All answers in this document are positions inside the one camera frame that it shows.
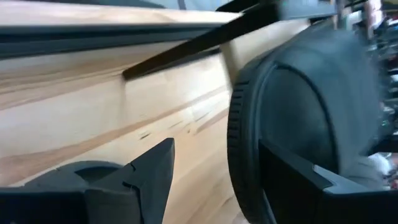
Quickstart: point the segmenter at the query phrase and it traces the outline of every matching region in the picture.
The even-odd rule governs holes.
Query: wood grain
[[[0,2],[0,25],[225,22],[237,16]],[[293,35],[288,28],[274,26],[275,38],[261,42],[281,44]],[[228,174],[229,78],[224,57],[215,55],[128,83],[121,78],[125,68],[177,44],[0,61],[0,186],[22,185],[75,161],[125,164],[173,137],[175,170],[164,223],[247,223]]]

